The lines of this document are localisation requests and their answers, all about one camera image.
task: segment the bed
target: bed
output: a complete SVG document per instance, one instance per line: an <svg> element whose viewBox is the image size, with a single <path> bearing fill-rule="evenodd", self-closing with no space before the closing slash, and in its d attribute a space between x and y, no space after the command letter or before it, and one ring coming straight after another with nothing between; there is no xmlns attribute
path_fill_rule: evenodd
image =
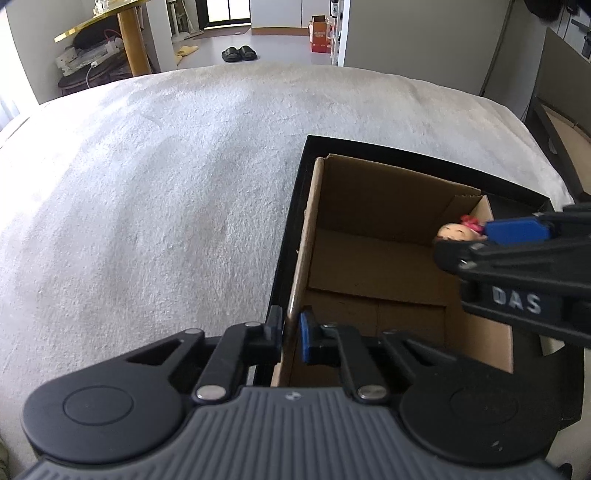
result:
<svg viewBox="0 0 591 480"><path fill-rule="evenodd" d="M308 134L478 168L571 202L525 126L404 77L258 62L104 85L0 143L0 435L50 378L191 326L261 320Z"/></svg>

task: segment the glass door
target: glass door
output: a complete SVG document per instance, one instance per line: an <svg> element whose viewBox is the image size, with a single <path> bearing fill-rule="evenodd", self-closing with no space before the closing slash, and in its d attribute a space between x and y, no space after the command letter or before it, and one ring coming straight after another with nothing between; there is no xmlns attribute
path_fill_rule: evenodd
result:
<svg viewBox="0 0 591 480"><path fill-rule="evenodd" d="M199 27L221 27L251 22L249 0L195 0Z"/></svg>

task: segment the wooden baseboard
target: wooden baseboard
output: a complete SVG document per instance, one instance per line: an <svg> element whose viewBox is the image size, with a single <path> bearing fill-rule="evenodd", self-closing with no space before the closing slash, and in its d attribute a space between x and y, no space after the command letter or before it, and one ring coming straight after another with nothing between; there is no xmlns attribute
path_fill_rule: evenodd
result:
<svg viewBox="0 0 591 480"><path fill-rule="evenodd" d="M297 35L308 36L307 28L298 27L259 27L251 28L252 35Z"/></svg>

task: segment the white lettering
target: white lettering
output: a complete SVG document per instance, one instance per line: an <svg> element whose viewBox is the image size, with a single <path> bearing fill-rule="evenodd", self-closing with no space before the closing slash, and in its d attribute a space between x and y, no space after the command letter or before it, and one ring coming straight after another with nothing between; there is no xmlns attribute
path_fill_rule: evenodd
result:
<svg viewBox="0 0 591 480"><path fill-rule="evenodd" d="M539 301L540 301L540 297L538 297L537 295L534 295L533 293L530 293L527 296L527 303L528 303L527 309L531 313L535 313L536 315L540 314L542 309L540 307L540 304L538 303Z"/></svg>
<svg viewBox="0 0 591 480"><path fill-rule="evenodd" d="M492 287L492 299L495 303L498 303L499 305L504 305L507 301L505 292L502 288L499 287Z"/></svg>
<svg viewBox="0 0 591 480"><path fill-rule="evenodd" d="M521 304L521 298L516 291L511 292L511 299L509 300L509 307L517 307L520 310L523 310L523 305Z"/></svg>

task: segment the power cord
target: power cord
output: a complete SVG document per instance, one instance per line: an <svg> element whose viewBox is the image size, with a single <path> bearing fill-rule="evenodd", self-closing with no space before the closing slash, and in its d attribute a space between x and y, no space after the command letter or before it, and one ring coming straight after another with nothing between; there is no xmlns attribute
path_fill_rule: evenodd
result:
<svg viewBox="0 0 591 480"><path fill-rule="evenodd" d="M90 71L94 68L94 67L98 67L99 64L98 62L94 61L90 64L90 68L88 69L88 72L86 72L86 86L88 88L90 88L90 84L88 83L88 75L90 75Z"/></svg>

